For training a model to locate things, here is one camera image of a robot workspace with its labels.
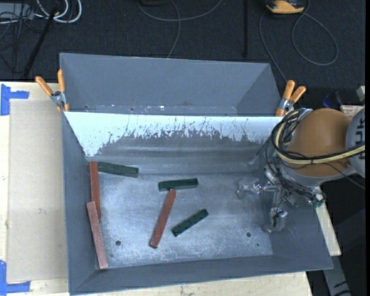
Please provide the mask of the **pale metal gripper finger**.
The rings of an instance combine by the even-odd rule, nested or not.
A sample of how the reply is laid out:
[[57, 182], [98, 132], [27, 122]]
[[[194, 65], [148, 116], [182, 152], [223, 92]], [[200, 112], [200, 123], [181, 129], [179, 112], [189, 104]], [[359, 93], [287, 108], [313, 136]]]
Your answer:
[[281, 193], [275, 193], [273, 197], [273, 204], [269, 211], [269, 220], [263, 226], [263, 230], [265, 232], [278, 232], [283, 230], [286, 226], [288, 212], [281, 207], [283, 203], [284, 195]]
[[260, 185], [258, 179], [244, 178], [239, 181], [236, 195], [239, 199], [244, 199], [247, 194], [258, 195]]

